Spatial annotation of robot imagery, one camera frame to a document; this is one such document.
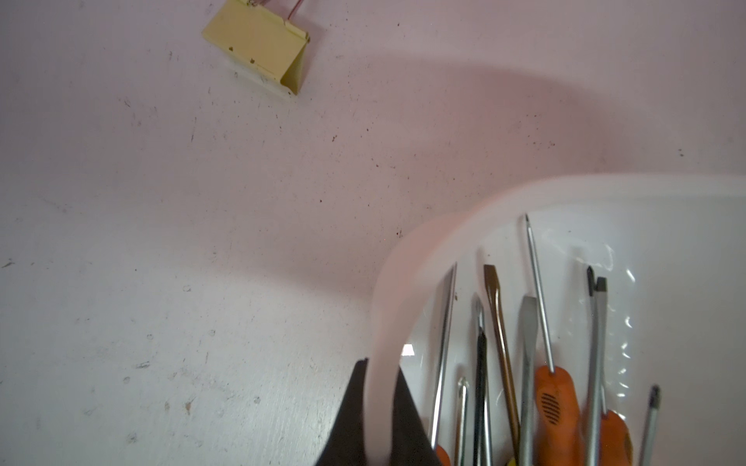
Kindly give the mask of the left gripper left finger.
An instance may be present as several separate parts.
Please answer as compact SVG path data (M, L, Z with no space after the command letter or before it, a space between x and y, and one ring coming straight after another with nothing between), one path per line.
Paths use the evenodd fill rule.
M316 464L366 465L363 442L363 389L368 359L356 362L336 419Z

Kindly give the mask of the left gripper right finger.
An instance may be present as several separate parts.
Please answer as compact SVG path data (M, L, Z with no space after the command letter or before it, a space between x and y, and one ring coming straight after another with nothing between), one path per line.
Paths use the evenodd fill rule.
M427 438L402 371L398 373L394 393L392 465L441 465L441 461Z

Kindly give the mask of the white plastic storage box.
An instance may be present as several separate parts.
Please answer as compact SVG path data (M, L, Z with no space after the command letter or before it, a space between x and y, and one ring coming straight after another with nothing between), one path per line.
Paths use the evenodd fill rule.
M484 307L490 460L540 465L535 370L546 364L528 251L538 253L556 365L580 409L582 460L592 339L587 268L607 281L605 397L633 444L633 463L745 461L745 180L742 176L592 175L509 190L438 217L387 257L371 304L373 350L363 390L366 463L392 465L392 412L402 371L431 442L444 300L458 264L438 444L474 465L476 318ZM513 456L483 267L497 268L516 402Z

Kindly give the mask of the orange screwdriver black grip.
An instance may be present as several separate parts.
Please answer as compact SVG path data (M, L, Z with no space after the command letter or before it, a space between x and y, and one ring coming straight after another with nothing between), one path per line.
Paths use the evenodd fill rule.
M528 251L538 302L546 364L535 370L535 402L542 424L538 441L540 465L581 465L580 409L575 385L567 370L556 365L532 224L525 215Z

